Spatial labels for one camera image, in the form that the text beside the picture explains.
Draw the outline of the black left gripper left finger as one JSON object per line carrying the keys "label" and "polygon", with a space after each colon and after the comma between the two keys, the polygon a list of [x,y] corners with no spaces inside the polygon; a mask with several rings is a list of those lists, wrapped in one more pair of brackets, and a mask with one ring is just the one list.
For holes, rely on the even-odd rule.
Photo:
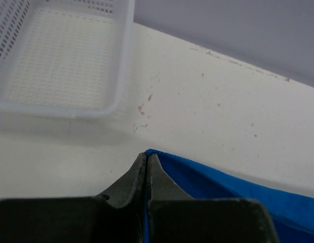
{"label": "black left gripper left finger", "polygon": [[0,242],[143,242],[147,155],[95,196],[0,200]]}

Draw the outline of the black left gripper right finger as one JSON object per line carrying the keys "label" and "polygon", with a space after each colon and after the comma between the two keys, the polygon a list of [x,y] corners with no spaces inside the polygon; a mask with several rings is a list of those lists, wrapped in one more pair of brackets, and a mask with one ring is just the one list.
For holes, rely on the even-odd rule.
{"label": "black left gripper right finger", "polygon": [[150,242],[279,242],[272,219],[254,199],[194,199],[148,159],[147,217]]}

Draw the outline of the blue towel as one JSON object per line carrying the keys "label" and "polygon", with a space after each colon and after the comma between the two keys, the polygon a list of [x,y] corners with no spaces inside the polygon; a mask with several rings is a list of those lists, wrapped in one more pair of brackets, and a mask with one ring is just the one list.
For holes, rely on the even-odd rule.
{"label": "blue towel", "polygon": [[197,161],[148,149],[163,170],[193,198],[252,198],[269,211],[281,242],[314,242],[314,198],[269,188],[226,174]]}

